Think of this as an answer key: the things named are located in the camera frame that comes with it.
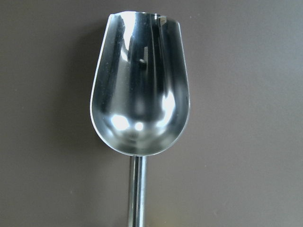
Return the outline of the steel ice scoop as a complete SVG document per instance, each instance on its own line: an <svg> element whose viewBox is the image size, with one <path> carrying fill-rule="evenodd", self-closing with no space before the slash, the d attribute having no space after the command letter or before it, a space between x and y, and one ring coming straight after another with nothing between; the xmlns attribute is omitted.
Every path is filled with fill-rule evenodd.
<svg viewBox="0 0 303 227"><path fill-rule="evenodd" d="M147 158L178 140L189 111L180 23L157 13L111 14L94 76L90 117L102 141L130 157L129 227L145 225Z"/></svg>

